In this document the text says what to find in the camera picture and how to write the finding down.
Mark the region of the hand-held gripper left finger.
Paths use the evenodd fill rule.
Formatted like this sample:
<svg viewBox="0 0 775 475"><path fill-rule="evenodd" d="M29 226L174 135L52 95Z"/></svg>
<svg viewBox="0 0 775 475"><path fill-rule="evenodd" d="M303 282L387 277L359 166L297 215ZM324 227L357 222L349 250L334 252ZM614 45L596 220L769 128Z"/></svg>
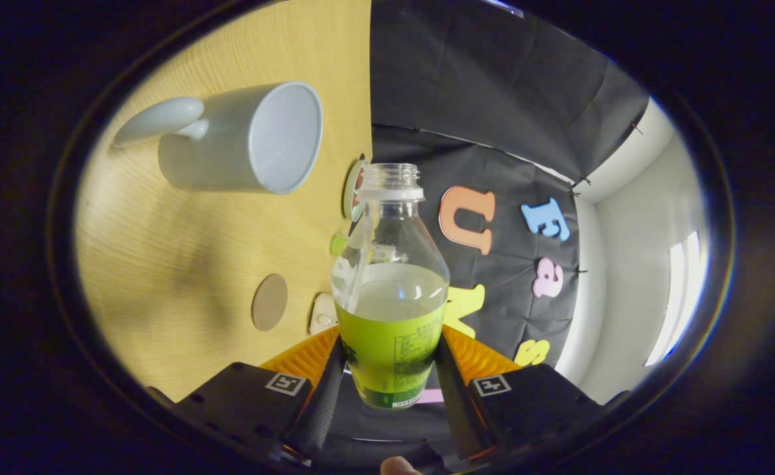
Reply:
<svg viewBox="0 0 775 475"><path fill-rule="evenodd" d="M179 402L148 386L197 430L257 460L309 466L326 442L346 365L338 327L259 366L235 362Z"/></svg>

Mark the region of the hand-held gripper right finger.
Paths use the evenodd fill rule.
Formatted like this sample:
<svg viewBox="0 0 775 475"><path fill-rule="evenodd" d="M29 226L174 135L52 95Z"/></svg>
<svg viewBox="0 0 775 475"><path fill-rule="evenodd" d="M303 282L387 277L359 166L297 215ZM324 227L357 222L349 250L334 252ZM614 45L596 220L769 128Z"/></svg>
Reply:
<svg viewBox="0 0 775 475"><path fill-rule="evenodd" d="M460 459L517 462L572 452L586 431L629 397L599 404L547 364L520 367L443 327L435 350L439 387Z"/></svg>

